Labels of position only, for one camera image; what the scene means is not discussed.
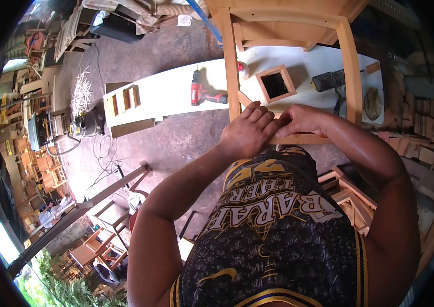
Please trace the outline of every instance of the hand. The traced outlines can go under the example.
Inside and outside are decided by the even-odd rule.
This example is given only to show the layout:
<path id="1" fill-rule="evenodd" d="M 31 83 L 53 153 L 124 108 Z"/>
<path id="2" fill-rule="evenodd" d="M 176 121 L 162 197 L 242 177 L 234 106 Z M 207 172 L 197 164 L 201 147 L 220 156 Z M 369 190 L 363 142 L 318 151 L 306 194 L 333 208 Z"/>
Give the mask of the hand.
<path id="1" fill-rule="evenodd" d="M 255 157 L 279 127 L 278 120 L 273 118 L 274 113 L 260 107 L 259 101 L 252 102 L 225 127 L 217 148 L 232 161 Z"/>
<path id="2" fill-rule="evenodd" d="M 279 118 L 281 128 L 275 136 L 283 138 L 296 132 L 325 134 L 329 113 L 315 107 L 291 105 Z"/>

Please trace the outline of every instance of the concrete floor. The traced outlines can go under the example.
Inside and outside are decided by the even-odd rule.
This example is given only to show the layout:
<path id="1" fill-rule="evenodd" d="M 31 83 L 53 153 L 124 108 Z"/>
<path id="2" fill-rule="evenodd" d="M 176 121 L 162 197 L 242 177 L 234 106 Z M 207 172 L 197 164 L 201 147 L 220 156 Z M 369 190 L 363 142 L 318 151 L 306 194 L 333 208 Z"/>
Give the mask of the concrete floor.
<path id="1" fill-rule="evenodd" d="M 194 20 L 190 27 L 177 27 L 176 24 L 176 19 L 166 21 L 158 32 L 147 34 L 134 44 L 102 37 L 97 43 L 99 53 L 96 47 L 91 47 L 83 54 L 67 54 L 56 76 L 55 99 L 67 103 L 70 101 L 73 82 L 87 66 L 94 106 L 102 105 L 105 83 L 133 82 L 168 69 L 223 57 L 222 48 L 217 46 L 215 38 L 201 21 Z M 153 128 L 114 140 L 109 153 L 109 138 L 102 143 L 101 136 L 85 138 L 77 149 L 62 156 L 70 189 L 77 201 L 82 201 L 86 189 L 102 172 L 100 164 L 106 167 L 110 158 L 114 157 L 119 160 L 125 174 L 138 168 L 141 162 L 148 162 L 153 172 L 142 181 L 138 189 L 150 193 L 163 179 L 217 144 L 228 123 L 228 110 L 168 116 Z M 70 145 L 61 144 L 60 150 L 64 151 Z M 334 165 L 348 162 L 334 145 L 307 145 L 304 149 L 317 161 L 319 174 L 329 171 Z M 100 155 L 100 151 L 103 156 L 108 155 L 108 158 L 98 161 L 96 156 Z M 224 176 L 219 176 L 206 188 L 192 208 L 175 222 L 177 233 L 191 210 L 196 210 L 197 214 L 184 236 L 193 238 L 200 232 L 220 197 Z M 118 174 L 107 176 L 92 188 L 90 197 L 118 179 Z M 120 210 L 128 207 L 124 199 L 127 195 L 120 190 L 113 196 Z"/>

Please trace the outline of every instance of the glue bottle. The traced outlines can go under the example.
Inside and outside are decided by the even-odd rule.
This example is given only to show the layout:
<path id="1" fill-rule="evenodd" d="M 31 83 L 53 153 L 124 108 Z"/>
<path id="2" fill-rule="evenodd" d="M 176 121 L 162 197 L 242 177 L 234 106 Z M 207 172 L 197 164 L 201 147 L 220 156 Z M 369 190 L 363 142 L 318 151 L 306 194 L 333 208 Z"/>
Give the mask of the glue bottle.
<path id="1" fill-rule="evenodd" d="M 249 78 L 249 68 L 247 67 L 246 63 L 238 62 L 238 73 L 239 73 L 239 78 L 243 80 Z"/>

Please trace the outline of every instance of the white board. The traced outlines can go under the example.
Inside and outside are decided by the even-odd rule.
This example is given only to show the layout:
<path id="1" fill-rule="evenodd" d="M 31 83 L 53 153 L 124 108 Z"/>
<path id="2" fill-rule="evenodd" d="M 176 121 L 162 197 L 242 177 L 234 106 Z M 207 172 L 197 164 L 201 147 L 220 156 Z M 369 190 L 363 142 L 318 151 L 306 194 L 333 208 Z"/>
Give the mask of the white board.
<path id="1" fill-rule="evenodd" d="M 265 105 L 263 92 L 254 74 L 284 64 L 294 82 L 297 94 L 267 105 L 271 111 L 282 112 L 288 105 L 300 103 L 333 112 L 337 101 L 334 89 L 318 93 L 311 83 L 311 78 L 343 68 L 343 60 L 339 49 L 315 46 L 310 52 L 302 52 L 302 48 L 299 47 L 252 47 L 244 52 L 237 52 L 237 55 L 239 61 L 248 64 L 252 73 L 249 79 L 240 80 L 241 91 L 251 100 L 259 100 L 262 105 Z M 374 58 L 360 54 L 358 55 L 358 61 L 361 70 L 365 69 L 367 65 L 377 62 Z M 201 70 L 204 84 L 210 84 L 217 91 L 227 90 L 224 59 L 164 71 L 118 89 L 127 89 L 137 85 L 140 106 L 137 108 L 132 107 L 127 112 L 118 114 L 114 118 L 106 118 L 107 126 L 112 127 L 167 115 L 228 108 L 228 105 L 209 101 L 203 102 L 200 106 L 190 105 L 191 80 L 196 69 Z M 381 72 L 377 71 L 371 75 L 362 72 L 361 79 L 362 96 L 365 97 L 369 86 L 375 86 L 379 90 L 380 100 L 384 105 Z M 112 95 L 112 93 L 108 93 L 104 95 L 103 99 L 105 100 Z M 340 110 L 340 116 L 345 117 L 345 109 L 344 104 Z M 384 120 L 384 107 L 382 109 L 383 111 L 375 121 L 376 123 L 382 123 Z M 363 121 L 372 122 L 365 116 Z"/>

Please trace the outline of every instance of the yellow label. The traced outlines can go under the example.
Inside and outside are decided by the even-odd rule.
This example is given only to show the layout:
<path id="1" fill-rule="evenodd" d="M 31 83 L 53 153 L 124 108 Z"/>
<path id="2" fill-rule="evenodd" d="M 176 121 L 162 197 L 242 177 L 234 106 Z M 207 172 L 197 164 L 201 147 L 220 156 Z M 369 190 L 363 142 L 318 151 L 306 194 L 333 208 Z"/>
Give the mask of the yellow label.
<path id="1" fill-rule="evenodd" d="M 8 141 L 8 139 L 5 140 L 5 146 L 7 146 L 7 153 L 8 153 L 8 155 L 11 156 L 12 155 L 12 149 L 10 147 L 10 142 Z"/>
<path id="2" fill-rule="evenodd" d="M 7 104 L 7 94 L 2 95 L 2 107 Z M 7 108 L 4 107 L 0 110 L 0 125 L 5 125 L 5 114 L 7 113 Z"/>

